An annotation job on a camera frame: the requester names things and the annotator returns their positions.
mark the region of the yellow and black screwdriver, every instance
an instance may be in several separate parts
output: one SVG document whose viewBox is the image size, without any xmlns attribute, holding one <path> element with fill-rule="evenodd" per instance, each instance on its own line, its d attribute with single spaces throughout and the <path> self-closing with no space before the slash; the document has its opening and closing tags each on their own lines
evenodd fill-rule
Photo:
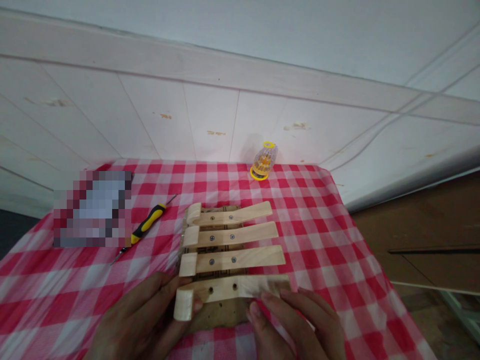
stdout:
<svg viewBox="0 0 480 360">
<path fill-rule="evenodd" d="M 168 200 L 168 202 L 166 203 L 166 205 L 163 205 L 162 203 L 158 204 L 158 205 L 155 205 L 155 207 L 150 211 L 150 213 L 148 214 L 148 216 L 146 217 L 145 220 L 143 220 L 141 222 L 140 225 L 138 225 L 138 227 L 136 228 L 136 230 L 134 232 L 131 233 L 131 244 L 132 245 L 135 245 L 136 243 L 138 243 L 142 237 L 145 235 L 145 233 L 150 229 L 150 227 L 152 226 L 152 224 L 154 223 L 155 220 L 157 220 L 159 217 L 162 216 L 162 214 L 164 213 L 165 209 L 167 208 L 167 205 L 170 204 L 170 202 L 175 199 L 175 197 L 177 196 L 177 194 L 173 195 L 173 197 Z M 124 252 L 126 252 L 130 247 L 123 247 L 120 252 L 118 253 L 118 255 L 116 256 L 116 258 L 111 262 L 110 265 L 113 265 L 114 262 L 116 262 L 120 256 L 122 256 L 122 254 Z"/>
</svg>

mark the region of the red and white checkered tablecloth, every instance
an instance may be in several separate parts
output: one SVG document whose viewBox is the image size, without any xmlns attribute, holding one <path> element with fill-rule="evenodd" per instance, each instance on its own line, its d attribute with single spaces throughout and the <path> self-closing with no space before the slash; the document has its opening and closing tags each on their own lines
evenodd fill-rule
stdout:
<svg viewBox="0 0 480 360">
<path fill-rule="evenodd" d="M 118 248 L 52 248 L 49 213 L 0 262 L 0 358 L 81 359 L 102 314 L 154 271 L 172 273 L 185 209 L 270 201 L 286 264 L 255 274 L 288 274 L 292 288 L 318 292 L 338 312 L 348 359 L 435 359 L 370 252 L 327 170 L 275 165 L 255 181 L 247 164 L 118 160 L 132 171 L 132 226 L 178 194 L 145 238 L 110 266 Z M 253 359 L 250 324 L 184 337 L 172 359 Z"/>
</svg>

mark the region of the wall tile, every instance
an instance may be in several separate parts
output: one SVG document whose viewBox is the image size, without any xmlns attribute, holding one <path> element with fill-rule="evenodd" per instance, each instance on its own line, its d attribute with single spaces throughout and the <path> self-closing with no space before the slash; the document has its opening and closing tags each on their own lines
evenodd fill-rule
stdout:
<svg viewBox="0 0 480 360">
<path fill-rule="evenodd" d="M 160 158 L 195 160 L 182 83 L 124 74 L 119 77 Z"/>
</svg>

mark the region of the wooden board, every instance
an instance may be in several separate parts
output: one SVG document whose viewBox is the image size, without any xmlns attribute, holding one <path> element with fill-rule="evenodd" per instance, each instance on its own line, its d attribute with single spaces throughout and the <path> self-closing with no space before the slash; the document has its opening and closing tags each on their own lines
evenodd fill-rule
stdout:
<svg viewBox="0 0 480 360">
<path fill-rule="evenodd" d="M 219 212 L 231 212 L 238 210 L 240 207 L 236 205 L 223 206 L 219 208 L 199 208 L 199 212 L 202 213 L 219 213 Z M 187 215 L 188 209 L 185 211 L 185 216 L 183 218 L 183 228 L 182 236 L 180 239 L 180 247 L 178 249 L 178 260 L 176 264 L 176 272 L 180 271 L 180 263 L 183 254 L 189 253 L 216 253 L 223 252 L 228 250 L 240 250 L 244 246 L 242 244 L 235 245 L 223 245 L 223 246 L 210 246 L 210 247 L 200 247 L 200 248 L 188 248 L 184 247 L 184 238 L 185 230 L 187 229 Z M 202 231 L 215 231 L 215 230 L 232 230 L 239 229 L 242 227 L 242 224 L 231 224 L 231 225 L 222 225 L 222 226 L 208 226 L 200 227 L 199 232 Z M 245 275 L 247 270 L 242 269 L 232 269 L 225 271 L 212 271 L 212 272 L 202 272 L 198 273 L 193 277 L 193 281 L 207 280 L 207 279 L 218 279 L 222 277 L 234 276 L 234 275 Z M 201 311 L 193 319 L 190 328 L 188 329 L 189 333 L 195 333 L 197 331 L 209 330 L 218 327 L 234 327 L 238 324 L 245 323 L 248 321 L 245 310 L 248 308 L 249 302 L 245 298 L 233 298 L 222 301 L 209 302 L 203 305 Z"/>
<path fill-rule="evenodd" d="M 236 211 L 220 212 L 218 214 L 201 213 L 201 204 L 195 203 L 188 208 L 188 225 L 221 226 L 241 224 L 256 218 L 272 215 L 272 206 L 264 201 Z"/>
<path fill-rule="evenodd" d="M 181 257 L 179 275 L 188 277 L 212 271 L 284 264 L 285 256 L 280 245 L 205 254 L 193 252 Z"/>
<path fill-rule="evenodd" d="M 192 319 L 194 294 L 204 304 L 235 298 L 259 298 L 263 291 L 280 296 L 280 289 L 290 290 L 288 275 L 238 275 L 192 282 L 176 291 L 173 317 Z"/>
<path fill-rule="evenodd" d="M 212 230 L 200 232 L 200 227 L 193 225 L 185 230 L 183 246 L 202 248 L 222 245 L 245 244 L 254 241 L 277 238 L 279 232 L 275 221 L 230 230 Z"/>
</svg>

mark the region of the fingernail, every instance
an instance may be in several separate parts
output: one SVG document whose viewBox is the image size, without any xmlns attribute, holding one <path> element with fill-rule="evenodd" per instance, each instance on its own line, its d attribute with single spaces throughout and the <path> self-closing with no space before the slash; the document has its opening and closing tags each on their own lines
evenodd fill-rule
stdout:
<svg viewBox="0 0 480 360">
<path fill-rule="evenodd" d="M 246 318 L 248 321 L 253 324 L 254 322 L 252 321 L 252 315 L 250 314 L 250 310 L 246 309 Z"/>
<path fill-rule="evenodd" d="M 288 296 L 290 295 L 292 292 L 287 290 L 287 289 L 280 289 L 280 296 L 284 297 L 284 296 Z"/>
<path fill-rule="evenodd" d="M 195 314 L 198 313 L 203 306 L 204 306 L 204 303 L 201 300 L 196 299 L 193 303 L 193 312 Z"/>
<path fill-rule="evenodd" d="M 250 312 L 253 315 L 254 318 L 259 318 L 262 314 L 262 311 L 260 310 L 260 306 L 256 302 L 252 302 L 250 304 Z"/>
<path fill-rule="evenodd" d="M 268 291 L 262 291 L 261 293 L 261 299 L 264 301 L 264 302 L 269 302 L 274 296 L 269 293 Z"/>
</svg>

